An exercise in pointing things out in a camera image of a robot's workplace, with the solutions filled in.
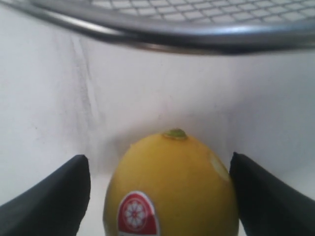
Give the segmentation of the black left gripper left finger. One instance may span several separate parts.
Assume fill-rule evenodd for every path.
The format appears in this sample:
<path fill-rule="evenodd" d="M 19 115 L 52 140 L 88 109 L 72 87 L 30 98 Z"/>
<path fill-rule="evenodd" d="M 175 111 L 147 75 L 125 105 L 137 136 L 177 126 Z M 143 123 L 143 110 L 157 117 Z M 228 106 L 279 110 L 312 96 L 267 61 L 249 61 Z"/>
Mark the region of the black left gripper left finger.
<path fill-rule="evenodd" d="M 90 200 L 86 156 L 76 155 L 41 182 L 1 205 L 2 236 L 75 236 Z"/>

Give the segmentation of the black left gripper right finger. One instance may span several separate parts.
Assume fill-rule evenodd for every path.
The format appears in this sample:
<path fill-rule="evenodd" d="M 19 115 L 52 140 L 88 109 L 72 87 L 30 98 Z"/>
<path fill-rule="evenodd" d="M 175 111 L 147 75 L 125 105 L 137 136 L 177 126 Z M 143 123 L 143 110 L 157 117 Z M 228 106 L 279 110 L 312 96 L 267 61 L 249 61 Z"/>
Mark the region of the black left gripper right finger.
<path fill-rule="evenodd" d="M 240 219 L 248 236 L 313 236 L 315 202 L 244 154 L 230 162 Z"/>

